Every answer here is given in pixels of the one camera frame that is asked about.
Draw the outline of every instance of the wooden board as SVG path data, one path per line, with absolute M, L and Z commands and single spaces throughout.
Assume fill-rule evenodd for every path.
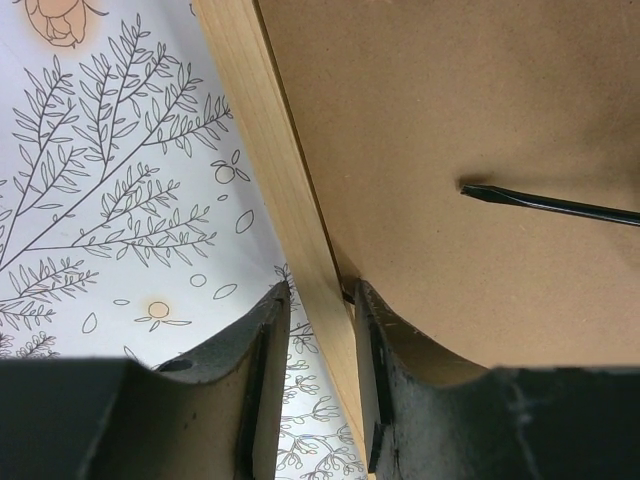
M 300 299 L 364 453 L 351 319 L 259 13 L 251 0 L 196 0 L 194 6 Z
M 640 2 L 259 0 L 340 270 L 484 365 L 640 362 Z

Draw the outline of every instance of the brown cardboard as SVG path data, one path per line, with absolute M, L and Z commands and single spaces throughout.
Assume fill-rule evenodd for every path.
M 341 273 L 484 365 L 640 363 L 640 2 L 260 0 Z

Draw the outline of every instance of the wood grain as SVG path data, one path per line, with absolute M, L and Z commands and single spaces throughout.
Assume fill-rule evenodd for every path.
M 353 328 L 260 12 L 251 0 L 196 0 L 194 7 L 300 299 L 363 455 Z

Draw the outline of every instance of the branch drawing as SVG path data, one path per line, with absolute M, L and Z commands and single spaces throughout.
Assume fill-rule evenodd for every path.
M 217 150 L 216 142 L 229 131 L 224 121 L 233 118 L 229 105 L 224 96 L 199 93 L 202 80 L 193 76 L 191 64 L 170 55 L 166 44 L 149 45 L 151 32 L 142 28 L 139 14 L 133 24 L 122 21 L 120 30 L 108 38 L 109 52 L 79 63 L 75 74 L 63 72 L 55 55 L 53 67 L 41 76 L 25 70 L 32 84 L 25 90 L 29 110 L 13 109 L 19 127 L 13 136 L 24 162 L 12 178 L 19 199 L 0 212 L 0 272 L 19 289 L 0 300 L 0 325 L 31 328 L 51 321 L 55 312 L 42 308 L 44 303 L 95 283 L 97 272 L 77 269 L 80 253 L 115 260 L 131 253 L 147 267 L 151 260 L 170 267 L 173 258 L 192 265 L 188 251 L 207 257 L 204 247 L 214 246 L 216 232 L 204 228 L 210 207 L 195 204 L 186 215 L 180 182 L 161 181 L 160 168 L 136 160 L 156 146 L 163 154 L 177 148 L 192 157 L 193 140 Z M 232 163 L 239 156 L 234 153 Z M 0 186 L 10 184 L 0 179 Z M 47 234 L 90 199 L 99 200 L 101 219 L 80 228 L 68 243 L 47 242 Z M 35 211 L 50 211 L 51 220 L 34 225 L 28 214 Z M 31 223 L 30 238 L 24 236 L 23 219 Z M 33 278 L 21 260 L 30 252 L 57 250 L 75 259 L 55 268 L 48 259 L 49 283 L 40 278 L 42 267 Z
M 296 310 L 298 310 L 298 307 L 300 306 L 300 301 L 297 299 L 298 287 L 296 287 L 296 284 L 293 281 L 293 275 L 291 274 L 291 270 L 289 270 L 289 264 L 285 263 L 282 266 L 275 265 L 273 268 L 275 269 L 276 276 L 280 279 L 278 281 L 284 280 L 289 284 L 289 292 L 291 292 L 289 295 L 291 311 L 295 312 Z M 292 334 L 293 332 L 297 331 L 299 327 L 300 327 L 300 324 L 298 324 L 298 326 L 294 330 L 291 330 L 289 333 Z M 309 335 L 313 335 L 311 328 L 309 328 L 309 332 L 310 332 Z
M 329 435 L 296 435 L 287 427 L 290 426 L 283 425 L 280 428 L 281 443 L 277 452 L 277 471 L 282 471 L 287 466 L 301 469 L 303 467 L 301 456 L 318 455 L 322 451 L 324 456 L 316 463 L 314 469 L 302 474 L 300 478 L 327 480 L 333 477 L 334 472 L 341 472 L 343 475 L 350 475 L 356 471 L 364 472 L 364 465 L 349 448 L 354 442 L 346 424 Z M 283 441 L 290 442 L 290 445 L 285 447 Z
M 76 298 L 80 292 L 86 293 L 89 284 L 96 282 L 98 272 L 81 270 L 84 260 L 72 262 L 69 257 L 56 264 L 47 257 L 40 260 L 37 270 L 20 265 L 18 272 L 9 272 L 9 279 L 16 292 L 15 296 L 0 300 L 0 326 L 6 321 L 16 330 L 18 323 L 30 330 L 32 322 L 40 326 L 42 320 L 51 322 L 55 315 L 46 304 L 62 301 L 62 297 Z
M 15 352 L 11 352 L 15 339 L 11 335 L 0 332 L 0 359 L 7 358 L 56 358 L 60 353 L 52 350 L 56 343 L 56 337 L 40 332 L 33 335 L 31 341 L 28 341 L 23 347 L 18 348 Z

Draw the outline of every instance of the black plastic part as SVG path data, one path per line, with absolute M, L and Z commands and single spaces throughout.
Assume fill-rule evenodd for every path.
M 540 197 L 491 185 L 463 185 L 460 193 L 489 203 L 502 203 L 504 205 L 546 210 L 605 222 L 640 226 L 640 213 L 638 212 L 599 207 L 557 198 Z
M 640 478 L 640 369 L 486 370 L 416 331 L 368 283 L 355 297 L 377 480 Z
M 228 438 L 225 451 L 235 454 L 223 460 L 235 468 L 225 480 L 272 479 L 289 318 L 281 282 L 237 322 L 157 371 L 126 359 L 1 361 L 0 478 L 185 478 L 172 470 L 176 450 L 196 452 L 215 472 L 208 458 L 226 454 L 207 452 L 203 439 Z M 212 412 L 220 395 L 223 408 Z M 221 422 L 228 431 L 207 431 L 200 421 L 224 419 L 224 408 L 237 406 L 239 426 Z

